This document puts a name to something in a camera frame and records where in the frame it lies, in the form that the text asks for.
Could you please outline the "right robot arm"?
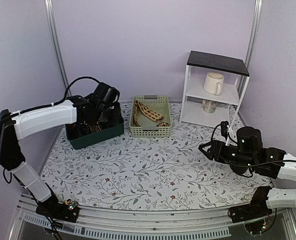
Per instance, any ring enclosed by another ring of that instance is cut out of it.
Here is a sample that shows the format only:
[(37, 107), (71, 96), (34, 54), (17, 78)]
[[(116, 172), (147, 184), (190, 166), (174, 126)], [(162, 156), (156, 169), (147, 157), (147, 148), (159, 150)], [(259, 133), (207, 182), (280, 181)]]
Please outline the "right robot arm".
[[(237, 174), (246, 171), (271, 179), (296, 182), (296, 157), (284, 150), (264, 148), (261, 132), (245, 126), (236, 132), (236, 145), (211, 139), (198, 148), (209, 160), (227, 164)], [(296, 189), (259, 187), (247, 204), (246, 213), (257, 218), (265, 209), (296, 208)]]

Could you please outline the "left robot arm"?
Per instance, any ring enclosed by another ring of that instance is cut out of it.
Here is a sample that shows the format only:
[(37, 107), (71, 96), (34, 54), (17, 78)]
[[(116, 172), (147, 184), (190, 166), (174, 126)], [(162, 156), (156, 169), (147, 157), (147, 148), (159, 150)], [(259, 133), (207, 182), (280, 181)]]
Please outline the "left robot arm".
[(119, 122), (120, 92), (99, 81), (86, 97), (65, 95), (60, 101), (16, 112), (0, 112), (0, 166), (9, 171), (30, 191), (38, 207), (51, 217), (62, 213), (64, 204), (26, 162), (19, 141), (44, 130), (62, 125), (111, 126)]

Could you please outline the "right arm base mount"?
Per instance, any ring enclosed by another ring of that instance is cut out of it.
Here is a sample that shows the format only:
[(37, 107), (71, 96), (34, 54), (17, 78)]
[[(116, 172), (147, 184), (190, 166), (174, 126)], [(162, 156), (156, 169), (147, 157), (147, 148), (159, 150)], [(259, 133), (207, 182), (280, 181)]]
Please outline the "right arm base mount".
[(229, 208), (227, 214), (231, 218), (233, 223), (239, 223), (268, 216), (272, 214), (272, 209), (267, 207), (264, 200), (260, 200), (251, 201), (248, 204), (231, 207)]

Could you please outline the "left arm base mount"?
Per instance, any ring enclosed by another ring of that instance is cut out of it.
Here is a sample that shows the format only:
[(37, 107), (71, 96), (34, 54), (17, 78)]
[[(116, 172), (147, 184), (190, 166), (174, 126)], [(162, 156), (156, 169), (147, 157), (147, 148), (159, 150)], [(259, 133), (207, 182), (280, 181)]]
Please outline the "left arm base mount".
[(75, 201), (68, 199), (60, 202), (56, 197), (51, 197), (45, 202), (37, 202), (36, 213), (50, 219), (76, 223), (80, 208)]

